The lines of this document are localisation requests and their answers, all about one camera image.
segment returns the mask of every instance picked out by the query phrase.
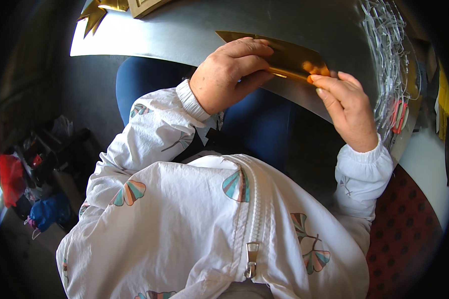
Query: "polka dot fabric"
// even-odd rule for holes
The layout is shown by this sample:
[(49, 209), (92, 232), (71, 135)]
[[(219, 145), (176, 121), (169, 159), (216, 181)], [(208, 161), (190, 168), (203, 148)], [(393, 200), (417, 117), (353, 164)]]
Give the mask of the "polka dot fabric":
[(370, 276), (366, 298), (405, 295), (431, 263), (442, 232), (421, 189), (397, 165), (389, 185), (377, 199), (366, 257)]

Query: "gold paper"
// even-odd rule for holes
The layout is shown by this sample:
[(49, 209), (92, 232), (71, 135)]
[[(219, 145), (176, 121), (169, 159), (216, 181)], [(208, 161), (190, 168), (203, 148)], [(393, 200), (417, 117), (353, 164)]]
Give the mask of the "gold paper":
[(268, 71), (280, 77), (311, 83), (311, 78), (308, 79), (309, 75), (330, 76), (323, 58), (314, 50), (257, 34), (230, 31), (216, 31), (216, 34), (227, 43), (247, 36), (268, 40), (274, 53), (270, 57), (263, 58), (269, 63)]
[(103, 20), (103, 17), (105, 17), (106, 15), (106, 10), (98, 7), (99, 5), (100, 2), (98, 0), (93, 0), (77, 20), (81, 21), (88, 18), (87, 27), (85, 28), (85, 35), (83, 36), (83, 38), (85, 38), (90, 31), (91, 34), (95, 34), (98, 26)]
[(128, 6), (128, 0), (102, 0), (98, 7), (117, 11), (127, 11)]

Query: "right hand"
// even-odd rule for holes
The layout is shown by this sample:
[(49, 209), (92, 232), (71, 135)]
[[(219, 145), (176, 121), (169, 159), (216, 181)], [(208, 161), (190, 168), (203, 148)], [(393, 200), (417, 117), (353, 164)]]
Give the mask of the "right hand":
[(194, 72), (190, 89), (208, 114), (241, 101), (274, 75), (263, 59), (273, 54), (265, 39), (244, 37), (219, 47)]
[(337, 75), (341, 80), (310, 77), (342, 139), (356, 152), (369, 152), (379, 142), (369, 98), (356, 78), (343, 72)]

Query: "gold paper star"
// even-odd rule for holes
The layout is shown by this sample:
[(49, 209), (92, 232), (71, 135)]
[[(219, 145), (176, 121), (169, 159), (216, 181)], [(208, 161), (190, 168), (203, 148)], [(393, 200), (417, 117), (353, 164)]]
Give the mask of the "gold paper star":
[(85, 28), (85, 35), (83, 38), (86, 37), (86, 35), (90, 32), (91, 34), (95, 34), (95, 32), (98, 29), (98, 26), (103, 20), (103, 17), (106, 15), (106, 10), (98, 7), (100, 5), (100, 2), (98, 0), (93, 0), (87, 8), (82, 12), (80, 17), (77, 21), (81, 21), (83, 19), (88, 18), (87, 27)]
[(102, 0), (98, 7), (117, 11), (126, 11), (128, 6), (128, 0)]

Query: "table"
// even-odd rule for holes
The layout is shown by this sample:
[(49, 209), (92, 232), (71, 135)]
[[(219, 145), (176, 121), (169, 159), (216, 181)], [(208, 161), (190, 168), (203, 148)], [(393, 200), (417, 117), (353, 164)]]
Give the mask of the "table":
[[(361, 20), (359, 0), (173, 0), (141, 20), (129, 11), (108, 10), (95, 35), (86, 38), (86, 20), (78, 22), (70, 55), (153, 57), (198, 66), (224, 44), (216, 30), (256, 33), (318, 51), (329, 69), (354, 75), (374, 106), (376, 74)], [(263, 87), (331, 122), (313, 86), (275, 77)], [(410, 133), (415, 119), (409, 118)], [(409, 136), (400, 141), (404, 148)], [(404, 148), (393, 157), (395, 164)]]

